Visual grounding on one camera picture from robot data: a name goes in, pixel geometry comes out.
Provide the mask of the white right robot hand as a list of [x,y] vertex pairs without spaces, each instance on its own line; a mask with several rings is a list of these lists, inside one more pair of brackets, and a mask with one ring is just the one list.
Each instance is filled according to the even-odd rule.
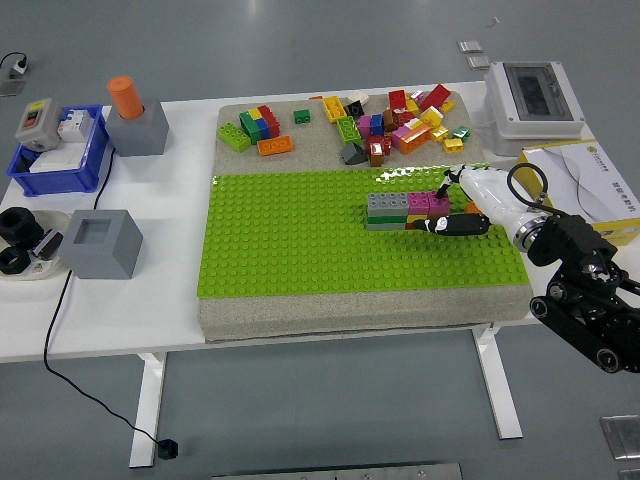
[[436,192],[442,198],[454,183],[475,203],[480,214],[456,214],[437,220],[415,220],[413,226],[444,236],[483,235],[490,225],[502,226],[512,243],[525,251],[525,243],[546,221],[546,215],[528,210],[509,189],[507,172],[490,167],[451,167]]

